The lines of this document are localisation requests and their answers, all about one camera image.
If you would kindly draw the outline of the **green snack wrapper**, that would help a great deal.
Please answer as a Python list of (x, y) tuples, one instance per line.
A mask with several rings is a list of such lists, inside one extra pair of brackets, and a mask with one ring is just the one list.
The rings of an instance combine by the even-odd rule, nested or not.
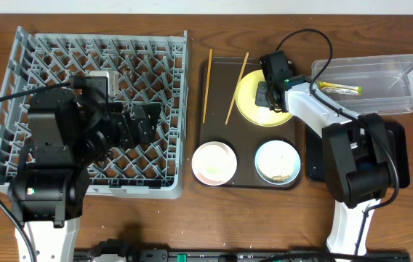
[(318, 88), (325, 93), (339, 94), (339, 95), (363, 95), (362, 87), (350, 86), (344, 84), (335, 84), (330, 82), (318, 82)]

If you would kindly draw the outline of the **light blue bowl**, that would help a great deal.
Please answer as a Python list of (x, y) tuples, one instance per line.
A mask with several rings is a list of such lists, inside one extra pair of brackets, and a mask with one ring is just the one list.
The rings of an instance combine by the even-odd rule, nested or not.
[(297, 179), (301, 160), (292, 144), (283, 140), (270, 140), (257, 149), (254, 166), (265, 182), (276, 186), (287, 186)]

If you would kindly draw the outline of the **white napkin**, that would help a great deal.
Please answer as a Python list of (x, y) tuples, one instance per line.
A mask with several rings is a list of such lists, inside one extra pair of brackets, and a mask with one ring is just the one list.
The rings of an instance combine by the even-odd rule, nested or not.
[(286, 114), (276, 113), (269, 108), (259, 107), (256, 115), (256, 123), (263, 127), (274, 127), (286, 120)]

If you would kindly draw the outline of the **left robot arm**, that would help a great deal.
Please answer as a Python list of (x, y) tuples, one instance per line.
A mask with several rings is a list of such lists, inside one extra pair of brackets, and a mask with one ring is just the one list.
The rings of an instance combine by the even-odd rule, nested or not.
[(32, 140), (20, 151), (8, 188), (12, 214), (25, 235), (30, 261), (72, 261), (90, 184), (88, 166), (114, 147), (155, 140), (161, 105), (110, 102), (105, 92), (84, 88), (40, 92), (30, 100)]

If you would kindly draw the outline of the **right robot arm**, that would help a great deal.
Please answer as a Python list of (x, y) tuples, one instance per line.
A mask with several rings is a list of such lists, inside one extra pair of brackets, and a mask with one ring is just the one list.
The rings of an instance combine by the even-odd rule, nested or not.
[(365, 255), (374, 211), (398, 196), (400, 179), (385, 122), (351, 111), (306, 76), (257, 83), (257, 104), (296, 116), (320, 138), (324, 180), (335, 199), (331, 253)]

